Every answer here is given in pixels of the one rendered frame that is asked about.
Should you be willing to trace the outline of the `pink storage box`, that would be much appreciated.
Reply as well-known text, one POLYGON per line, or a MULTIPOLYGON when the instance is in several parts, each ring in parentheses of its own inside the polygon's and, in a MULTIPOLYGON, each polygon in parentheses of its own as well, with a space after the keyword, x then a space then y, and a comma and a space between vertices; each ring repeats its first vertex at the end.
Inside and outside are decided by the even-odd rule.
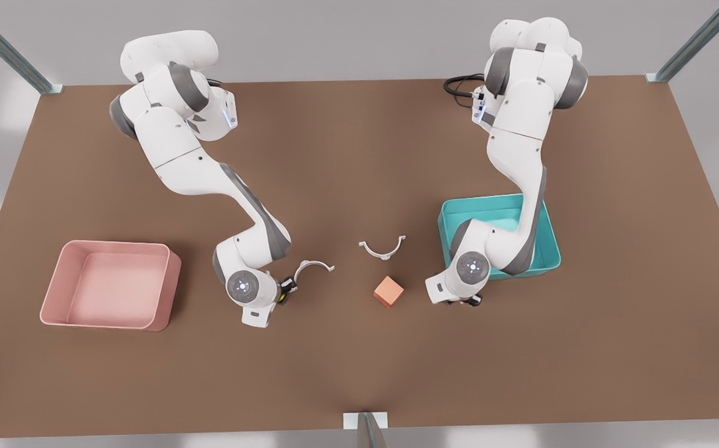
POLYGON ((43 324, 159 332, 168 326, 182 261, 148 242, 73 240, 60 252, 43 324))

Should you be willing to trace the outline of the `silver frame post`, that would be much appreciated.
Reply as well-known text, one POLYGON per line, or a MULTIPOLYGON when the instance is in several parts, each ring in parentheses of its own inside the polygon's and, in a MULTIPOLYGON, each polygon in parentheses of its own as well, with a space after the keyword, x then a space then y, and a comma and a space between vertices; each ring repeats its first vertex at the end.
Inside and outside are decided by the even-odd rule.
POLYGON ((52 84, 38 71, 6 38, 0 34, 0 58, 9 65, 38 94, 58 95, 63 92, 63 85, 52 84))
POLYGON ((649 84, 667 84, 719 33, 719 7, 655 73, 646 73, 649 84))
POLYGON ((388 448, 383 429, 388 428, 387 412, 343 413, 343 429, 356 430, 357 448, 388 448))

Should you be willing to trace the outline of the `teal blue storage box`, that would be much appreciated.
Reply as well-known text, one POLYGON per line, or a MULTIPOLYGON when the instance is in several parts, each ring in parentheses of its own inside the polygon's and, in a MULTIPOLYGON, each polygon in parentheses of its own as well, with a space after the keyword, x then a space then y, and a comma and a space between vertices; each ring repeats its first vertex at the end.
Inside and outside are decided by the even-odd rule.
MULTIPOLYGON (((445 266, 451 262, 449 247, 457 227, 475 218, 505 230, 518 225, 522 195, 495 195, 476 198, 456 198, 442 204, 437 218, 445 266)), ((535 255, 527 271, 516 278, 536 277, 560 266, 561 255, 545 204, 542 204, 535 234, 535 255)))

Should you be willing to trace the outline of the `orange-red cube button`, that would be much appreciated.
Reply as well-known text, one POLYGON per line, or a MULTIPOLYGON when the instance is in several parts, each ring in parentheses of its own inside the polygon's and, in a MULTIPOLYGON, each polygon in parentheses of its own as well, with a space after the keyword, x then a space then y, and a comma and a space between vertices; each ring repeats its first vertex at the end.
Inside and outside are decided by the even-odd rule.
POLYGON ((391 277, 384 277, 380 284, 374 289, 373 296, 388 309, 391 308, 401 297, 404 287, 391 277))

